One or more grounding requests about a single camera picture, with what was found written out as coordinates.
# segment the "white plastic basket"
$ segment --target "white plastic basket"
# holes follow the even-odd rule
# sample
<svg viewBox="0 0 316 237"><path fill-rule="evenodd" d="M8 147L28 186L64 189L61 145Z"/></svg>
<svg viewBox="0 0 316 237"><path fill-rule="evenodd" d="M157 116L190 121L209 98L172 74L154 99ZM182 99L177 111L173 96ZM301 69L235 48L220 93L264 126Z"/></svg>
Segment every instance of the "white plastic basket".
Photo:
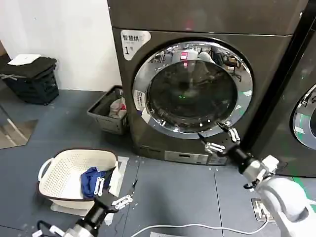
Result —
<svg viewBox="0 0 316 237"><path fill-rule="evenodd" d="M85 149L63 151L41 166L38 191L59 206L89 210L94 201L83 199L81 174L93 166L99 171L110 170L116 163L116 155L109 151Z"/></svg>

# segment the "black cable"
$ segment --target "black cable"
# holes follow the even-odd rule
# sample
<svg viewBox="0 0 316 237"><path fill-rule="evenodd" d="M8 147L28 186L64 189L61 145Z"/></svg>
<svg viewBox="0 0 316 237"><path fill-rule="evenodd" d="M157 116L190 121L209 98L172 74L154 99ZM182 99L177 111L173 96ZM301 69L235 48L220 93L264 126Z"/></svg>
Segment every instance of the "black cable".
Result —
<svg viewBox="0 0 316 237"><path fill-rule="evenodd" d="M125 214L122 214L122 215L120 216L119 221L118 221L118 222L116 223L116 225L114 226L114 230L115 230L115 235L114 235L114 236L116 236L117 233L118 233L117 227L118 227L118 225L120 224L120 221L122 220L122 218L123 218L124 215L125 215Z"/></svg>
<svg viewBox="0 0 316 237"><path fill-rule="evenodd" d="M253 185L249 185L249 184L245 184L244 186L243 186L243 188L244 189L254 189L255 187L253 186Z"/></svg>
<svg viewBox="0 0 316 237"><path fill-rule="evenodd" d="M37 228L38 228L38 230L41 230L41 228L40 228L41 225L45 226L48 230L52 227L51 224L49 224L49 223L47 223L47 222L45 222L45 221L40 220L40 221L37 222Z"/></svg>

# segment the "adjacent washing machine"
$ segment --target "adjacent washing machine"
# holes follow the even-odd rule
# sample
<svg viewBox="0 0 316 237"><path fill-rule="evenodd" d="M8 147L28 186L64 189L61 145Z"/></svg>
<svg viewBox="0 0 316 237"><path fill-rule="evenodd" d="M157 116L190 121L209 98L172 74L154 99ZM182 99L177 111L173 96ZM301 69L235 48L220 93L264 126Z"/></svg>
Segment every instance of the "adjacent washing machine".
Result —
<svg viewBox="0 0 316 237"><path fill-rule="evenodd" d="M220 121L244 135L306 3L109 0L136 152L224 165L197 132L225 145Z"/></svg>
<svg viewBox="0 0 316 237"><path fill-rule="evenodd" d="M316 16L314 3L313 21ZM316 177L316 24L298 52L269 118L254 137L252 153L280 160L278 174Z"/></svg>

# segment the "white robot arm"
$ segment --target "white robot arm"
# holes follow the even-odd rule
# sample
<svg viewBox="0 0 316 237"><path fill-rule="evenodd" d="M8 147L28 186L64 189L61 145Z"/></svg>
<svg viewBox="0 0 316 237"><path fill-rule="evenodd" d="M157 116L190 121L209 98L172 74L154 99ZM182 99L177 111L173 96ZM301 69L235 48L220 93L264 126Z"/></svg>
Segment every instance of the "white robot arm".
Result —
<svg viewBox="0 0 316 237"><path fill-rule="evenodd" d="M272 214L281 230L281 237L316 236L316 214L300 185L286 178L275 177L279 161L273 156L264 160L254 159L239 146L240 138L236 129L218 123L229 134L233 146L226 151L224 146L207 143L199 137L209 153L227 156L238 166L239 172L246 177L244 188L255 190L261 197L266 209Z"/></svg>

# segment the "number 1 sticker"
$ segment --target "number 1 sticker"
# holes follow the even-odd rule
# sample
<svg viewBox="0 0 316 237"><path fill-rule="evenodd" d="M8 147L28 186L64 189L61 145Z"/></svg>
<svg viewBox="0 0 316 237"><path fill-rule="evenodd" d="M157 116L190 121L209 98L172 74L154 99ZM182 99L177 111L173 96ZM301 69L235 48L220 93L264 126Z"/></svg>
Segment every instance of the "number 1 sticker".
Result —
<svg viewBox="0 0 316 237"><path fill-rule="evenodd" d="M121 30L120 38L124 58L130 61L135 53L151 39L151 34L148 31Z"/></svg>

